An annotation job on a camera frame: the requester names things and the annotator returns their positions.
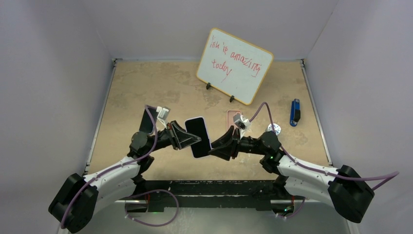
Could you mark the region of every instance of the wooden tabletop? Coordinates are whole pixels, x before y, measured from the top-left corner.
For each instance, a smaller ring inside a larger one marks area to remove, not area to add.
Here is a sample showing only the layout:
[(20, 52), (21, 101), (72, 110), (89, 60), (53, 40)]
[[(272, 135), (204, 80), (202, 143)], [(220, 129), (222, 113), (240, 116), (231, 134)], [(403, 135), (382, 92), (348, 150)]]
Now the wooden tabletop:
[[(197, 62), (138, 62), (117, 64), (108, 101), (94, 146), (89, 173), (106, 168), (129, 152), (132, 135), (138, 131), (144, 105), (167, 106), (168, 121), (182, 127), (188, 118), (203, 116), (211, 141), (226, 132), (226, 112), (240, 110), (251, 118), (259, 105), (268, 102), (272, 118), (281, 126), (279, 140), (300, 159), (328, 166), (306, 82), (299, 62), (274, 62), (251, 105), (229, 102), (229, 96), (210, 88), (196, 77)], [(301, 120), (289, 125), (291, 101), (300, 100)], [(269, 125), (265, 107), (246, 136), (259, 137)], [(257, 180), (275, 179), (259, 163), (262, 156), (239, 153), (224, 161), (215, 156), (195, 159), (190, 147), (175, 151), (168, 147), (151, 156), (155, 161), (143, 173), (150, 180)]]

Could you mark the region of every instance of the black smartphone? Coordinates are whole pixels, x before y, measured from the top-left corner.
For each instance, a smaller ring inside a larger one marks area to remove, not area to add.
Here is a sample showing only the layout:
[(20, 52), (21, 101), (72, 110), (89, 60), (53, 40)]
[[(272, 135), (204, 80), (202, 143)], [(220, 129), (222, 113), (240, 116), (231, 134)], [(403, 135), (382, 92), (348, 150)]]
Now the black smartphone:
[(211, 143), (209, 142), (209, 136), (207, 126), (203, 117), (195, 117), (185, 120), (185, 127), (188, 133), (192, 133), (201, 138), (201, 141), (191, 145), (192, 154), (194, 158), (200, 158), (208, 156), (208, 152), (211, 150)]
[[(158, 117), (158, 113), (156, 112), (156, 109), (153, 109), (150, 107), (148, 107), (148, 109), (149, 109), (150, 114), (153, 117), (153, 120), (155, 120), (155, 123), (156, 123), (156, 118)], [(153, 133), (153, 124), (145, 109), (143, 110), (143, 116), (142, 116), (141, 126), (139, 126), (139, 131), (147, 133), (147, 134)]]

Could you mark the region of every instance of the white wall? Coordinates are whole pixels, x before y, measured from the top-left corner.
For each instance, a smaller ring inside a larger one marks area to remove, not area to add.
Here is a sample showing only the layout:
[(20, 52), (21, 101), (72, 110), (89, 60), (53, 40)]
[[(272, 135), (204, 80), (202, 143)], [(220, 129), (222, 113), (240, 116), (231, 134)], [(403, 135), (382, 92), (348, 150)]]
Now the white wall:
[(116, 58), (199, 59), (218, 27), (275, 59), (302, 59), (338, 0), (83, 1)]
[(412, 12), (411, 0), (340, 0), (308, 56), (335, 166), (363, 176), (400, 171), (376, 190), (362, 234), (413, 229)]
[(82, 2), (0, 1), (1, 233), (56, 233), (47, 209), (87, 160), (111, 73)]

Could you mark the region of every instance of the whiteboard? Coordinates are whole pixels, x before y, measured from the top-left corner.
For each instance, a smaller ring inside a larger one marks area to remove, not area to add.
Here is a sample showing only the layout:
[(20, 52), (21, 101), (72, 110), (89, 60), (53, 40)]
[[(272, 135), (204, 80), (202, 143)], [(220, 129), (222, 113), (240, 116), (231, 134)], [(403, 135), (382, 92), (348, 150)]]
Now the whiteboard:
[(213, 28), (196, 76), (239, 102), (249, 105), (274, 56), (260, 47)]

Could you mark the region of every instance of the purple cable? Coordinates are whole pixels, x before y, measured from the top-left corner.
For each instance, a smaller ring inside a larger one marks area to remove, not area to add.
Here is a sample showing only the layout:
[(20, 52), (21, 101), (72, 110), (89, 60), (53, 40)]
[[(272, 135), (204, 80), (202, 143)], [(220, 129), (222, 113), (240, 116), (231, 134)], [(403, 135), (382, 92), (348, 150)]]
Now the purple cable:
[[(152, 148), (151, 148), (145, 155), (143, 155), (142, 157), (139, 157), (139, 158), (137, 158), (137, 159), (135, 159), (135, 160), (129, 161), (129, 162), (125, 163), (124, 165), (129, 165), (129, 164), (131, 164), (131, 163), (138, 162), (138, 161), (146, 158), (147, 156), (149, 156), (150, 153), (152, 153), (153, 149), (155, 149), (155, 145), (156, 145), (157, 138), (158, 138), (158, 130), (156, 129), (156, 122), (155, 122), (155, 120), (153, 119), (152, 114), (151, 114), (150, 111), (149, 111), (149, 108), (154, 108), (154, 107), (145, 105), (145, 111), (148, 113), (149, 118), (150, 118), (150, 120), (151, 120), (151, 122), (152, 122), (152, 125), (153, 125), (153, 130), (155, 131), (155, 141), (154, 141), (154, 143), (153, 143), (153, 145), (152, 145)], [(96, 175), (96, 177), (94, 177), (94, 178), (92, 178), (91, 180), (89, 180), (88, 182), (86, 182), (86, 184), (84, 184), (84, 185), (82, 186), (82, 188), (80, 188), (80, 190), (77, 191), (76, 195), (75, 195), (75, 196), (73, 197), (73, 199), (70, 201), (69, 205), (67, 206), (67, 208), (66, 208), (66, 210), (65, 210), (65, 213), (63, 214), (62, 221), (60, 222), (60, 228), (61, 228), (61, 229), (65, 229), (64, 223), (65, 223), (65, 221), (66, 221), (67, 215), (68, 215), (70, 209), (72, 208), (74, 202), (76, 201), (76, 199), (77, 199), (77, 198), (80, 196), (80, 194), (86, 189), (86, 187), (88, 187), (88, 185), (90, 185), (92, 182), (94, 182), (96, 179), (100, 178), (100, 177), (103, 176), (104, 174), (106, 174), (106, 173), (108, 173), (108, 172), (110, 172), (110, 171), (112, 171), (112, 170), (114, 170), (114, 169), (117, 169), (117, 168), (119, 168), (119, 167), (121, 167), (121, 166), (122, 166), (121, 164), (118, 164), (118, 165), (116, 165), (116, 166), (110, 167), (110, 168), (102, 171), (101, 173), (99, 173), (98, 175)]]
[[(271, 111), (270, 111), (270, 107), (268, 106), (268, 103), (263, 102), (261, 104), (261, 106), (258, 108), (257, 112), (252, 116), (252, 118), (249, 120), (250, 122), (252, 122), (254, 120), (254, 118), (258, 115), (258, 113), (260, 112), (261, 108), (266, 105), (267, 106), (267, 110), (268, 110), (268, 115), (270, 117), (270, 121), (271, 121), (271, 127), (272, 130), (275, 132), (274, 129), (274, 122), (272, 121), (272, 116), (271, 116)], [(325, 173), (325, 171), (320, 170), (320, 169), (316, 169), (316, 168), (312, 168), (312, 167), (308, 167), (304, 164), (301, 164), (300, 162), (295, 161), (295, 159), (293, 159), (293, 157), (285, 150), (285, 148), (283, 146), (281, 146), (281, 149), (285, 152), (285, 154), (290, 158), (291, 161), (295, 162), (297, 165), (301, 166), (304, 169), (313, 171), (313, 172), (318, 172), (318, 173)], [(399, 174), (399, 171), (395, 171), (393, 173), (387, 174), (387, 175), (382, 175), (382, 176), (376, 176), (376, 177), (366, 177), (366, 178), (352, 178), (352, 177), (346, 177), (346, 176), (342, 176), (342, 175), (336, 175), (333, 174), (331, 172), (327, 172), (327, 174), (329, 176), (334, 176), (340, 179), (345, 179), (345, 180), (352, 180), (352, 181), (373, 181), (373, 180), (384, 180), (382, 182), (380, 182), (379, 184), (377, 184), (376, 186), (374, 186), (372, 188), (372, 190), (376, 190), (378, 189), (380, 186), (382, 186), (383, 184), (385, 184), (387, 181), (393, 179), (394, 177), (396, 177), (396, 175)]]
[(298, 209), (296, 211), (294, 211), (291, 215), (289, 215), (289, 216), (276, 216), (276, 218), (289, 219), (289, 218), (292, 218), (292, 217), (296, 216), (297, 213), (300, 212), (300, 210), (304, 206), (304, 202), (305, 202), (305, 198), (302, 200), (302, 202), (301, 202), (300, 206), (298, 207)]
[(163, 223), (163, 224), (150, 224), (150, 223), (146, 223), (146, 222), (144, 222), (144, 221), (140, 221), (140, 220), (137, 220), (137, 219), (131, 217), (131, 216), (128, 214), (128, 211), (127, 211), (126, 205), (125, 205), (125, 213), (126, 213), (126, 215), (127, 215), (127, 218), (129, 218), (129, 219), (132, 220), (132, 221), (135, 221), (135, 222), (138, 222), (138, 223), (140, 223), (140, 224), (147, 225), (147, 226), (150, 226), (150, 227), (162, 227), (162, 226), (166, 226), (166, 225), (170, 224), (172, 221), (174, 221), (174, 220), (176, 219), (176, 217), (178, 216), (179, 203), (178, 203), (178, 199), (175, 197), (175, 195), (174, 195), (173, 193), (169, 192), (168, 190), (155, 189), (155, 190), (148, 191), (148, 192), (145, 192), (145, 193), (142, 193), (142, 194), (133, 195), (133, 196), (130, 196), (130, 197), (128, 197), (128, 198), (140, 197), (140, 196), (143, 196), (143, 195), (146, 195), (146, 194), (150, 194), (150, 193), (154, 193), (154, 192), (164, 192), (164, 193), (167, 193), (167, 194), (171, 195), (171, 196), (173, 197), (173, 199), (175, 200), (175, 203), (176, 203), (176, 212), (175, 212), (175, 214), (174, 214), (174, 216), (172, 217), (171, 220), (169, 220), (168, 222)]

